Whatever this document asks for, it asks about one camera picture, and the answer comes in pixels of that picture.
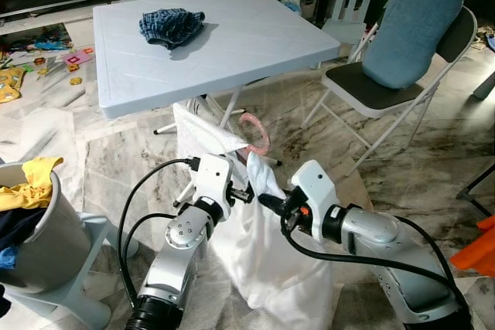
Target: black chair seat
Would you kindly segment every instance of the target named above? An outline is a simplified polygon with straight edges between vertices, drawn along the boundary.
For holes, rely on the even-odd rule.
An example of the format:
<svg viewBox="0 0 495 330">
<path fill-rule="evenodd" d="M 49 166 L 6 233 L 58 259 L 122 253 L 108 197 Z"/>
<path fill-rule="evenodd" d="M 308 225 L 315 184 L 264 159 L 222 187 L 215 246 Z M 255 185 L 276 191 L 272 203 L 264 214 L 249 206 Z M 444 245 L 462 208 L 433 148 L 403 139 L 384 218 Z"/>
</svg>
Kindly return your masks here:
<svg viewBox="0 0 495 330">
<path fill-rule="evenodd" d="M 423 88 L 417 84 L 399 90 L 375 83 L 363 73 L 361 62 L 338 66 L 326 71 L 326 76 L 364 106 L 373 110 L 383 110 L 409 102 L 423 91 Z"/>
</svg>

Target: pink object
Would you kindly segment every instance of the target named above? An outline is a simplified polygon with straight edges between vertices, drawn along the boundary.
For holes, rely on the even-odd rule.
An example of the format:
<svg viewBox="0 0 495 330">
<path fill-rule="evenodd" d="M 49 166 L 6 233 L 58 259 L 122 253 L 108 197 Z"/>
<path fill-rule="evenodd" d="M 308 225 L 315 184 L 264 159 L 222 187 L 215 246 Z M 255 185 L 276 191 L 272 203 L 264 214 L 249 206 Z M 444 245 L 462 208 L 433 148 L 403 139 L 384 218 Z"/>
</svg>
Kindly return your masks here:
<svg viewBox="0 0 495 330">
<path fill-rule="evenodd" d="M 267 133 L 265 127 L 259 121 L 259 119 L 257 117 L 255 117 L 254 115 L 251 115 L 247 112 L 242 114 L 242 116 L 239 118 L 240 123 L 243 123 L 245 121 L 248 121 L 251 124 L 253 124 L 260 131 L 261 137 L 265 141 L 265 144 L 263 145 L 263 147 L 258 148 L 258 147 L 253 146 L 253 145 L 248 145 L 245 148 L 245 151 L 247 151 L 247 153 L 252 151 L 257 155 L 265 155 L 268 151 L 270 151 L 270 137 L 268 136 L 268 133 Z"/>
<path fill-rule="evenodd" d="M 88 56 L 83 50 L 78 50 L 75 53 L 67 54 L 62 57 L 62 60 L 67 65 L 80 65 L 85 63 L 91 59 L 91 56 Z"/>
</svg>

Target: white stool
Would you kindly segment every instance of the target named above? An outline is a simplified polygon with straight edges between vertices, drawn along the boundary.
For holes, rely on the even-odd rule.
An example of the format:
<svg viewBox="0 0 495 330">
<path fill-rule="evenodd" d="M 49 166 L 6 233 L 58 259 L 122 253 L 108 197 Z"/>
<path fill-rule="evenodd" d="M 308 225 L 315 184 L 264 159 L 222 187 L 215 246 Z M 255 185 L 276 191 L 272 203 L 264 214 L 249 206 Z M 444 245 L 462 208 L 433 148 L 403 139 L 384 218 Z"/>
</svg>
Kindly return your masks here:
<svg viewBox="0 0 495 330">
<path fill-rule="evenodd" d="M 106 216 L 88 213 L 79 213 L 79 216 L 85 222 L 91 238 L 91 249 L 79 274 L 63 286 L 41 294 L 27 294 L 11 288 L 6 288 L 6 292 L 38 315 L 46 317 L 60 305 L 71 311 L 90 330 L 101 330 L 110 319 L 110 308 L 86 297 L 82 285 L 105 239 L 117 249 L 117 227 Z M 138 242 L 132 239 L 127 258 L 136 253 L 138 246 Z"/>
</svg>

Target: plaid fabric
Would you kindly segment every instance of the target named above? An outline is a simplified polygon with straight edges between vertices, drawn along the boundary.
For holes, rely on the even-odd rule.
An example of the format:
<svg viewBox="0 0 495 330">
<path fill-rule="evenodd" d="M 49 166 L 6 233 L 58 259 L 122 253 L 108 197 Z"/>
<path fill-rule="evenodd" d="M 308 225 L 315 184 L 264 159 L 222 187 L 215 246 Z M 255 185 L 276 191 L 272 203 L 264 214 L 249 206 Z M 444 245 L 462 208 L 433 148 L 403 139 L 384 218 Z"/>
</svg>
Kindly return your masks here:
<svg viewBox="0 0 495 330">
<path fill-rule="evenodd" d="M 203 27 L 203 21 L 203 12 L 159 9 L 142 15 L 139 30 L 149 44 L 159 44 L 172 50 L 190 42 Z"/>
</svg>

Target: white sheet on floor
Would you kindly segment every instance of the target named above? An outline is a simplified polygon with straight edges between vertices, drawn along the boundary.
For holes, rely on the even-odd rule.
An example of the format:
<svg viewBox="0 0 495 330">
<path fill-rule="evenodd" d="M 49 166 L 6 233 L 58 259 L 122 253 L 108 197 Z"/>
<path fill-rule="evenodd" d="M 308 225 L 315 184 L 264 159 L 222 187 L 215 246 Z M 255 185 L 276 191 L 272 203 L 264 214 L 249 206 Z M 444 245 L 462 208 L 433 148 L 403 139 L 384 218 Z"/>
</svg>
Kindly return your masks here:
<svg viewBox="0 0 495 330">
<path fill-rule="evenodd" d="M 174 114 L 180 157 L 219 154 L 246 145 L 182 106 L 174 105 Z M 244 189 L 249 179 L 256 196 L 267 192 L 285 197 L 271 168 L 256 154 L 249 154 L 247 168 L 235 156 L 229 158 L 235 166 L 235 188 Z M 333 293 L 330 262 L 294 250 L 280 232 L 279 217 L 263 207 L 257 197 L 249 205 L 236 202 L 229 219 L 217 225 L 210 247 L 249 307 L 271 315 L 271 328 L 327 329 Z"/>
</svg>

